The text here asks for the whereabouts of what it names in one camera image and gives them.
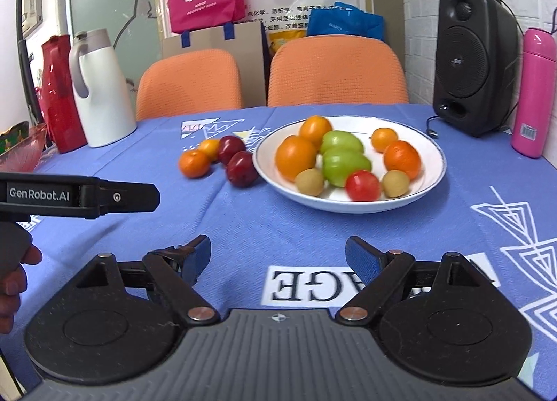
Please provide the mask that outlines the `person's left hand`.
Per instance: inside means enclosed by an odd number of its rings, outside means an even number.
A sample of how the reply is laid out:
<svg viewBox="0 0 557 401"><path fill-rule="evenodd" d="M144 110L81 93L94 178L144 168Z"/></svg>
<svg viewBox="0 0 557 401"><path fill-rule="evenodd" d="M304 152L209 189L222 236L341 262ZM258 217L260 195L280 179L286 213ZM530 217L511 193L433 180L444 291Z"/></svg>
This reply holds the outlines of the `person's left hand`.
<svg viewBox="0 0 557 401"><path fill-rule="evenodd" d="M2 335L12 331L14 316L21 307L21 293L28 288L24 265L37 265L41 260L41 251L35 245L30 245L17 268L1 279L0 333Z"/></svg>

